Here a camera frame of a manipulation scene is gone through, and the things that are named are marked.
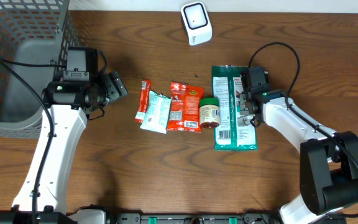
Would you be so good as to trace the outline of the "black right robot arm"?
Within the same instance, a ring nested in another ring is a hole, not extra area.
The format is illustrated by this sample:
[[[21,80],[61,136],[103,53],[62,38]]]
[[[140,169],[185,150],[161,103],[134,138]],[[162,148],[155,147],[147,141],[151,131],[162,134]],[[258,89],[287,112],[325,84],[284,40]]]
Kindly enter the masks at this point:
[[[300,195],[279,209],[280,223],[317,223],[358,203],[358,137],[314,120],[281,90],[239,96],[254,127],[276,129],[300,153]]]

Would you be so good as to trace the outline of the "green lid jar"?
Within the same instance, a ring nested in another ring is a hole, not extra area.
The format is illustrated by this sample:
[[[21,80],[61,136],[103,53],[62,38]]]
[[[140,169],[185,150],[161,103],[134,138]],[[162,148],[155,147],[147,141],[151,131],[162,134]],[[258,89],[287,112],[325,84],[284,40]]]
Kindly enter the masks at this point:
[[[221,123],[220,104],[217,98],[202,98],[199,105],[200,126],[214,129]]]

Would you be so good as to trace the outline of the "green white 3M package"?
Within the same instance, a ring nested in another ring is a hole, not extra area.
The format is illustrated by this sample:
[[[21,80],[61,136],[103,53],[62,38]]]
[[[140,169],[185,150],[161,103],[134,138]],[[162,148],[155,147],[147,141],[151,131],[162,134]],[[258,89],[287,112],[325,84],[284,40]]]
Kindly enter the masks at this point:
[[[212,66],[213,96],[219,100],[221,116],[214,130],[214,148],[218,151],[258,150],[256,130],[250,123],[252,116],[241,114],[241,73],[245,70],[242,66]]]

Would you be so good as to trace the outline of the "red packet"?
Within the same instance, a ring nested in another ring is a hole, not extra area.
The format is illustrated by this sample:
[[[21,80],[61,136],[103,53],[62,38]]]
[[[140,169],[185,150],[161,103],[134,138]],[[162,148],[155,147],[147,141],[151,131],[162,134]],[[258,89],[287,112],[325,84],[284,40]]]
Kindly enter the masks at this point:
[[[150,80],[142,80],[141,82],[141,92],[139,98],[139,107],[135,115],[135,121],[142,123],[147,111],[149,103],[149,92],[152,82]]]

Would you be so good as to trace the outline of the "red snack bag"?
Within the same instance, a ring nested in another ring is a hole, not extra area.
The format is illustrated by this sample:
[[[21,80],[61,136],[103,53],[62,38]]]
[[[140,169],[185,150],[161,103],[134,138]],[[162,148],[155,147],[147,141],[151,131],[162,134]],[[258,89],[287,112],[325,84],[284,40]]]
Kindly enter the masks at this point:
[[[168,131],[201,132],[199,106],[204,88],[186,83],[171,82],[172,104]]]

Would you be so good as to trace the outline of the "white small packet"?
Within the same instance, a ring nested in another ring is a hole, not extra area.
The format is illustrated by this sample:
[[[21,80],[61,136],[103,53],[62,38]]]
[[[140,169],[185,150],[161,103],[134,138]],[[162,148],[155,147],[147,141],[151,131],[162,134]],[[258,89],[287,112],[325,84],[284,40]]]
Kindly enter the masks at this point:
[[[172,98],[150,90],[149,105],[140,129],[166,134],[171,103]]]

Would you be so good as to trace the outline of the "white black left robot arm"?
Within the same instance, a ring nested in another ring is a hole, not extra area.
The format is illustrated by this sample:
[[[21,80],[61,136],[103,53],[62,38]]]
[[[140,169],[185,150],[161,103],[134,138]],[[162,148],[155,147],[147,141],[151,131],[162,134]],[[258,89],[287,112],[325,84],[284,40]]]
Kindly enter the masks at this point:
[[[12,74],[36,97],[42,129],[25,182],[10,210],[0,210],[0,223],[110,223],[105,208],[90,205],[67,214],[67,186],[78,141],[90,114],[123,96],[127,90],[117,72],[98,67],[102,51],[69,47],[59,78],[41,95],[16,72]]]

